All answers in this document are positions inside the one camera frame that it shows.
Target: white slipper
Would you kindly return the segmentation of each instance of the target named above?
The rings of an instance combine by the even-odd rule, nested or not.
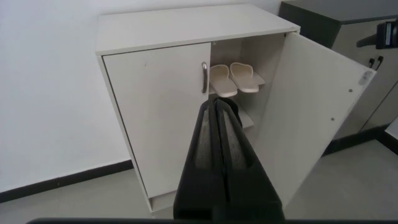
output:
[[[253,68],[250,65],[234,62],[229,66],[231,79],[244,93],[257,93],[259,85],[253,80]]]
[[[220,97],[230,97],[238,93],[235,83],[229,78],[229,68],[226,65],[210,67],[210,85]]]

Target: cabinet top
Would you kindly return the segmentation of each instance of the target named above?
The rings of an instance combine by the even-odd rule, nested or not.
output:
[[[300,30],[250,4],[100,16],[96,54],[109,55]]]
[[[341,24],[377,21],[398,17],[397,0],[299,0],[282,1]]]

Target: open cabinet door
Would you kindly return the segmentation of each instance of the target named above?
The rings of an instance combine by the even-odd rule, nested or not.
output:
[[[254,149],[285,207],[375,74],[289,33]]]

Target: black baseboard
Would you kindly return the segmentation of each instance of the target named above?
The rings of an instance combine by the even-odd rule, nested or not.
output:
[[[384,130],[386,130],[388,126],[389,124],[386,124],[376,128],[371,128],[358,134],[353,134],[341,139],[333,140],[326,148],[322,156],[326,156],[347,149],[349,147],[356,146],[358,144],[372,141],[373,139],[378,139],[381,135],[385,133]]]
[[[398,139],[392,137],[389,133],[383,132],[377,137],[377,140],[398,155]]]
[[[17,189],[8,190],[0,193],[0,203],[8,202],[21,197],[45,192],[47,190],[57,189],[59,187],[68,186],[71,184],[91,180],[97,177],[103,177],[117,172],[133,169],[131,160],[119,162],[117,164],[111,164],[91,170],[79,172],[77,174],[68,175],[65,177],[59,177],[52,180],[46,180],[36,184],[31,184]]]

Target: white wall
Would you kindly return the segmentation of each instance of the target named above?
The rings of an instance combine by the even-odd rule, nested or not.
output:
[[[0,192],[129,159],[95,58],[100,14],[279,0],[0,1]]]

